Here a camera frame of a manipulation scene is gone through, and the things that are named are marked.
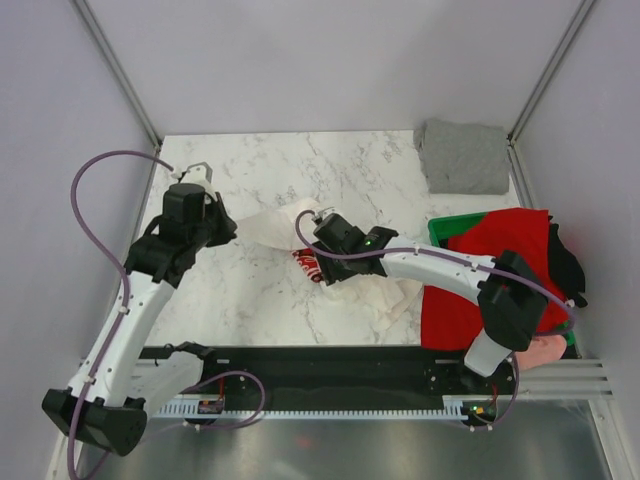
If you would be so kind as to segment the green plastic bin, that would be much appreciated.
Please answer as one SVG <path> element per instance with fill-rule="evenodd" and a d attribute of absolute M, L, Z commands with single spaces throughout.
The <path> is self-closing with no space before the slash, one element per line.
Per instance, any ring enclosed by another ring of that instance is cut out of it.
<path fill-rule="evenodd" d="M 487 213 L 459 215 L 431 220 L 428 224 L 430 239 L 433 240 L 437 246 L 446 248 L 448 237 L 464 233 L 473 228 L 486 214 Z"/>

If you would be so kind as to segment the aluminium frame post left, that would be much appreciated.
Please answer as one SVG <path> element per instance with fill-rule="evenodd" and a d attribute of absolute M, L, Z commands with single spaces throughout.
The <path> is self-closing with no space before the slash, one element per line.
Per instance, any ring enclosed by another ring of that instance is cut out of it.
<path fill-rule="evenodd" d="M 70 0 L 69 4 L 83 24 L 92 43 L 95 45 L 102 60 L 110 71 L 118 89 L 124 96 L 139 126 L 156 151 L 162 146 L 162 137 L 143 106 L 133 83 L 123 68 L 114 48 L 108 40 L 90 2 L 85 0 Z"/>

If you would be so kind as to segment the aluminium frame post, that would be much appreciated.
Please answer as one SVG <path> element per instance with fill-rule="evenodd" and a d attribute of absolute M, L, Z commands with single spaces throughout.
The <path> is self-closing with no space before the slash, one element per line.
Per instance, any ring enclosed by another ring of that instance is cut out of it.
<path fill-rule="evenodd" d="M 83 24 L 92 43 L 95 45 L 102 60 L 110 71 L 118 89 L 124 96 L 139 126 L 156 151 L 162 146 L 162 137 L 143 106 L 133 83 L 123 68 L 114 48 L 108 40 L 90 2 L 85 0 L 70 0 L 69 4 Z"/>
<path fill-rule="evenodd" d="M 522 135 L 535 109 L 563 65 L 581 30 L 598 3 L 598 0 L 581 0 L 579 2 L 508 134 L 508 143 L 511 146 L 513 146 Z"/>

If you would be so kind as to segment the pink t shirt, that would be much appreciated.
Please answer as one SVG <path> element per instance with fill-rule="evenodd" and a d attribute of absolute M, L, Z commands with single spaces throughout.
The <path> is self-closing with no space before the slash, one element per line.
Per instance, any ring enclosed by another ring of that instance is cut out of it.
<path fill-rule="evenodd" d="M 562 358 L 567 348 L 567 341 L 562 335 L 534 338 L 528 349 L 516 353 L 516 361 L 520 371 L 556 362 Z"/>

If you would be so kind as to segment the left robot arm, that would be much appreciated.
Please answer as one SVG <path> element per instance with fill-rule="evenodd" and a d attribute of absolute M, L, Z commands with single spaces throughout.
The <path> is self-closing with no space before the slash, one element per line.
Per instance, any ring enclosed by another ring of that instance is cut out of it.
<path fill-rule="evenodd" d="M 208 393 L 219 369 L 211 348 L 184 342 L 140 377 L 136 364 L 159 314 L 203 248 L 235 239 L 220 194 L 206 180 L 175 183 L 162 212 L 130 247 L 125 281 L 88 358 L 64 389 L 50 389 L 42 409 L 59 430 L 118 456 L 140 442 L 148 419 L 192 387 Z"/>

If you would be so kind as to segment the black t shirt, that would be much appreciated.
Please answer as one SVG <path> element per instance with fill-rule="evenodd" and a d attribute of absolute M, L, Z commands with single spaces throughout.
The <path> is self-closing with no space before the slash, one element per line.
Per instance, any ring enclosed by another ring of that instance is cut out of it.
<path fill-rule="evenodd" d="M 552 282 L 568 300 L 572 300 L 577 308 L 585 308 L 588 301 L 586 293 L 586 277 L 577 257 L 569 251 L 559 237 L 559 225 L 549 216 L 548 233 L 548 271 Z"/>

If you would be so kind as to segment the folded grey t shirt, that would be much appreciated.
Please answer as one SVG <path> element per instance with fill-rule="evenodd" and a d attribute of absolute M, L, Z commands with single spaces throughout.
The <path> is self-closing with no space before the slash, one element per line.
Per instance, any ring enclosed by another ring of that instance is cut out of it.
<path fill-rule="evenodd" d="M 508 192 L 508 144 L 504 129 L 430 118 L 414 130 L 413 142 L 431 193 Z"/>

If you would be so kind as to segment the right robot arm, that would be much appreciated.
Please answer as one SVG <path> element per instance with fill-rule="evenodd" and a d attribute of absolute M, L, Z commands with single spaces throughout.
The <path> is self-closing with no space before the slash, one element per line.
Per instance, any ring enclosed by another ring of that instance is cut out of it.
<path fill-rule="evenodd" d="M 517 253 L 470 255 L 429 246 L 385 227 L 365 233 L 338 213 L 311 214 L 313 250 L 356 275 L 413 280 L 476 305 L 482 327 L 458 368 L 467 392 L 483 392 L 499 365 L 528 349 L 549 300 L 534 271 Z"/>

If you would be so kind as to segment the aluminium front rail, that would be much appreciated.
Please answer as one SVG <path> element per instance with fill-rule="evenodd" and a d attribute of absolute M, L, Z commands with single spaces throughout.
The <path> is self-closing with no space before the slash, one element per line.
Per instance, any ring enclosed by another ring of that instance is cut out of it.
<path fill-rule="evenodd" d="M 153 371 L 155 367 L 167 360 L 169 355 L 170 354 L 163 354 L 157 349 L 144 350 L 142 357 L 136 364 L 134 375 L 140 377 L 147 372 Z M 598 360 L 561 359 L 526 371 L 519 370 L 516 360 L 505 360 L 502 363 L 507 363 L 512 368 L 515 375 L 515 386 L 512 394 L 517 394 L 522 399 L 589 399 L 592 397 L 608 396 L 611 393 L 604 367 Z M 197 394 L 194 391 L 195 387 L 196 384 L 182 391 L 175 397 L 180 395 L 208 395 L 223 399 L 219 394 Z M 508 397 L 498 396 L 497 398 L 504 400 Z M 470 401 L 479 398 L 447 396 L 444 400 L 447 399 L 465 399 Z"/>

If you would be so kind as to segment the aluminium frame post right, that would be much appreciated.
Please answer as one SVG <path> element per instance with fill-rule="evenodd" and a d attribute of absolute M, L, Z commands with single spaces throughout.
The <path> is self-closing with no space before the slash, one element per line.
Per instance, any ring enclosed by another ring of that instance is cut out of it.
<path fill-rule="evenodd" d="M 581 0 L 579 2 L 508 134 L 508 143 L 511 146 L 513 146 L 522 135 L 535 109 L 563 65 L 581 30 L 598 3 L 598 0 Z"/>

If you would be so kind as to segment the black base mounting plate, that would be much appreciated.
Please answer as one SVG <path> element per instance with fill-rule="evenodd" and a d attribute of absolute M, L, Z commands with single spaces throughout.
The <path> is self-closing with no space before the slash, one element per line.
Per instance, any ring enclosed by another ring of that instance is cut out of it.
<path fill-rule="evenodd" d="M 269 410 L 439 408 L 447 396 L 510 396 L 502 363 L 488 377 L 462 369 L 459 352 L 419 346 L 214 347 L 194 389 L 232 407 Z"/>

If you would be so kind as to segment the white red printed t shirt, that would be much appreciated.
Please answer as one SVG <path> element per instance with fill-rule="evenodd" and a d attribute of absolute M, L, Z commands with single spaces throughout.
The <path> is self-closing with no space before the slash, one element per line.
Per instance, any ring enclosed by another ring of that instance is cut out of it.
<path fill-rule="evenodd" d="M 312 198 L 303 198 L 239 220 L 237 236 L 241 240 L 288 252 L 328 299 L 368 307 L 381 328 L 391 326 L 418 296 L 422 284 L 413 280 L 359 275 L 347 270 L 337 260 L 317 257 L 304 246 L 295 232 L 294 223 L 298 214 L 307 209 L 329 213 L 336 211 L 334 207 L 325 207 Z"/>

